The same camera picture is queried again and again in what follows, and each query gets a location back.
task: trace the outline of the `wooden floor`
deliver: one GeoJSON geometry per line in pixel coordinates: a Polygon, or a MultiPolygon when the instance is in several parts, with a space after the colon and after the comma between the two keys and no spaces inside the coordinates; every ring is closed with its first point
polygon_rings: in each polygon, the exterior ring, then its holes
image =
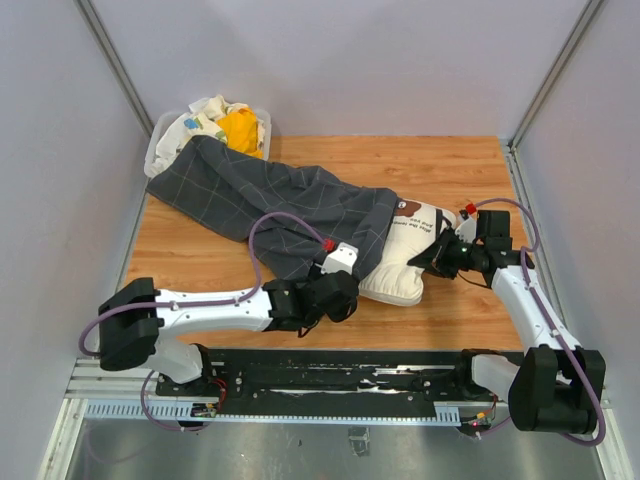
{"type": "MultiPolygon", "coordinates": [[[[385,186],[404,198],[457,211],[472,201],[511,197],[513,191],[496,138],[460,137],[280,137],[271,161],[321,165],[340,179],[385,186]]],[[[512,212],[514,247],[526,241],[521,217],[512,212]]],[[[149,198],[127,281],[151,276],[157,288],[226,291],[254,283],[246,244],[205,229],[149,198]]],[[[263,268],[264,280],[273,278],[263,268]]],[[[347,321],[329,320],[307,337],[295,333],[225,331],[192,334],[208,346],[381,349],[521,349],[517,333],[490,290],[424,276],[422,303],[395,307],[360,298],[347,321]]]]}

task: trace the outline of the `yellow cloth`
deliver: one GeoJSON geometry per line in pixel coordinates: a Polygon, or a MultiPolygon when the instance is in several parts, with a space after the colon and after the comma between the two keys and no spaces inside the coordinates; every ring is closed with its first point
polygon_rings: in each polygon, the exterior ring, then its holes
{"type": "Polygon", "coordinates": [[[262,150],[258,150],[258,120],[250,108],[231,112],[216,123],[227,134],[229,148],[262,158],[262,150]]]}

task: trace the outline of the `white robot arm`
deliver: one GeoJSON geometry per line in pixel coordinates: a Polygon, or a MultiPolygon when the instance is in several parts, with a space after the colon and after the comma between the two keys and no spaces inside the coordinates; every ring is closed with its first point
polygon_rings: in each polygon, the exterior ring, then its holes
{"type": "Polygon", "coordinates": [[[357,305],[357,281],[351,276],[357,255],[355,247],[341,243],[316,266],[315,278],[267,282],[250,297],[251,289],[183,293],[155,290],[150,278],[134,280],[100,312],[139,302],[153,307],[100,323],[100,365],[111,371],[147,367],[184,384],[203,376],[207,359],[198,346],[177,340],[179,335],[218,330],[301,334],[325,314],[334,322],[343,321],[357,305]]]}
{"type": "Polygon", "coordinates": [[[583,349],[562,324],[526,249],[512,250],[509,212],[480,210],[477,224],[466,217],[409,264],[446,278],[459,270],[482,273],[509,312],[526,355],[517,366],[498,352],[463,350],[457,381],[471,395],[489,390],[507,401],[520,430],[593,432],[602,423],[602,356],[583,349]]]}

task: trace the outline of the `white wall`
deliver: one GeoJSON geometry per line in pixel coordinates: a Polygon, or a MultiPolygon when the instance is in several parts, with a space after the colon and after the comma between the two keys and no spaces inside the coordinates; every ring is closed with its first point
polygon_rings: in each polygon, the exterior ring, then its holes
{"type": "Polygon", "coordinates": [[[215,93],[285,135],[512,135],[586,0],[94,0],[151,116],[215,93]]]}
{"type": "Polygon", "coordinates": [[[0,464],[35,475],[113,293],[146,138],[71,0],[0,6],[0,464]]]}
{"type": "Polygon", "coordinates": [[[608,2],[521,146],[568,322],[607,361],[640,475],[640,2],[608,2]]]}

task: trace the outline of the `white cushion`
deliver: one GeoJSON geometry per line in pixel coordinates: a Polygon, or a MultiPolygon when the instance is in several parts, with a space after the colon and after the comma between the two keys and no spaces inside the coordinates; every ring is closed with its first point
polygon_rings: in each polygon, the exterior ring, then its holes
{"type": "MultiPolygon", "coordinates": [[[[360,282],[360,295],[379,302],[409,307],[422,300],[423,268],[407,262],[436,240],[438,207],[413,200],[399,200],[378,266],[360,282]]],[[[456,217],[440,209],[455,227],[456,217]]],[[[443,221],[440,231],[447,227],[443,221]]]]}

